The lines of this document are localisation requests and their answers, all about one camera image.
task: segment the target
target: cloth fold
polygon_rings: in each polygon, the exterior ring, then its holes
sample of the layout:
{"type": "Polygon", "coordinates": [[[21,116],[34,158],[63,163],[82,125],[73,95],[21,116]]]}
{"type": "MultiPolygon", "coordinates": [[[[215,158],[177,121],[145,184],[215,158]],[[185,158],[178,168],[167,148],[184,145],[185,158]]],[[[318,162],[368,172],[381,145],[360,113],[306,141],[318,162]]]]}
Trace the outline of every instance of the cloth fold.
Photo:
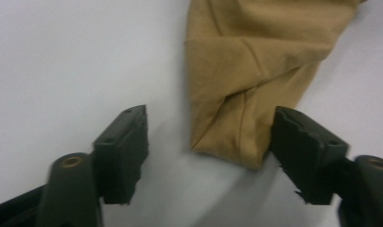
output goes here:
{"type": "Polygon", "coordinates": [[[192,0],[185,57],[194,151],[259,168],[359,0],[192,0]]]}

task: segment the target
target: brown cloth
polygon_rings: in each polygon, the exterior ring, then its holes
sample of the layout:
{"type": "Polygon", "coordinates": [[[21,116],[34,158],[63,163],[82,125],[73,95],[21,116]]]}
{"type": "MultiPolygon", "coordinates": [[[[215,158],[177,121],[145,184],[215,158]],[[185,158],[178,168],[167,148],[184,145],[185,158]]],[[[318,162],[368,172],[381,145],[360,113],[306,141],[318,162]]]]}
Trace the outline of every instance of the brown cloth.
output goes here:
{"type": "Polygon", "coordinates": [[[259,168],[275,106],[293,108],[359,0],[192,0],[192,149],[259,168]]]}

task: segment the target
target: white surface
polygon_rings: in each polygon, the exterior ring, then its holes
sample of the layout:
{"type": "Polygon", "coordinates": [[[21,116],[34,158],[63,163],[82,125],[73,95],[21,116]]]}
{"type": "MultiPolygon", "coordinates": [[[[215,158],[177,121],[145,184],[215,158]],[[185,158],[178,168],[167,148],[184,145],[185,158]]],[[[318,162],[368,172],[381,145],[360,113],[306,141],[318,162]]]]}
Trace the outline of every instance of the white surface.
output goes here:
{"type": "MultiPolygon", "coordinates": [[[[272,156],[259,172],[189,150],[183,62],[188,0],[0,0],[0,202],[46,181],[124,109],[147,104],[150,155],[131,206],[106,226],[338,226],[272,156]]],[[[361,6],[299,110],[383,157],[383,0],[361,6]]]]}

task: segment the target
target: folded cloth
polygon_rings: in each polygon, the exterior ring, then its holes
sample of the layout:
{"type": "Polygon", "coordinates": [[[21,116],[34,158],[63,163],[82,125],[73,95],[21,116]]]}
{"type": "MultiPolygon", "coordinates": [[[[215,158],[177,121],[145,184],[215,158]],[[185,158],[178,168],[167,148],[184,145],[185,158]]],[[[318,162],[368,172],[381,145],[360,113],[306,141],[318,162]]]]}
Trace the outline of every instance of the folded cloth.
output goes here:
{"type": "Polygon", "coordinates": [[[359,0],[192,0],[185,57],[194,151],[257,169],[359,0]]]}

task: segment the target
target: white table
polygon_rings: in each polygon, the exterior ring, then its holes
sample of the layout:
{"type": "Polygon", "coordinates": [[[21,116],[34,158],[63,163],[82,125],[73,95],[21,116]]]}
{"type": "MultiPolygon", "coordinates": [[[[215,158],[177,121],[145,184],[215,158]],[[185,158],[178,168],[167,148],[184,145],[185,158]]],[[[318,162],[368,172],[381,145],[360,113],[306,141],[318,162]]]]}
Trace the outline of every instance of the white table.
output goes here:
{"type": "MultiPolygon", "coordinates": [[[[0,203],[147,104],[142,180],[130,206],[103,207],[106,226],[338,226],[339,200],[304,205],[271,155],[254,172],[190,151],[188,4],[0,0],[0,203]]],[[[383,0],[361,6],[298,110],[347,141],[350,158],[383,157],[383,0]]]]}

